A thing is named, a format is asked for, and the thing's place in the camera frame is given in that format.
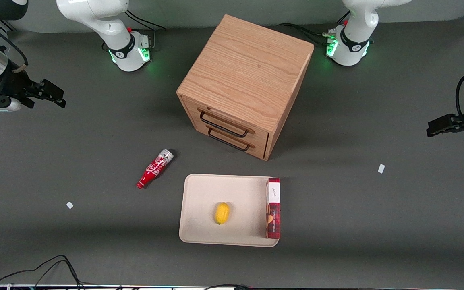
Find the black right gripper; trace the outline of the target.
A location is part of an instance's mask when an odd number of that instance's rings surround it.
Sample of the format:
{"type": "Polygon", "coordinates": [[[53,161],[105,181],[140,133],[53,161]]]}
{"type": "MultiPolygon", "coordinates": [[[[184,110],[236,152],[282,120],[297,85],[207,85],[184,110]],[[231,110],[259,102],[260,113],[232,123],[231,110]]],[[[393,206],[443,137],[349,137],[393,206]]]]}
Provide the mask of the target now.
{"type": "MultiPolygon", "coordinates": [[[[28,89],[33,86],[25,72],[13,74],[5,72],[0,75],[0,112],[14,112],[22,107],[33,109],[35,102],[28,98],[28,89]]],[[[61,108],[66,107],[64,91],[49,80],[34,84],[35,95],[41,99],[54,101],[61,108]]]]}

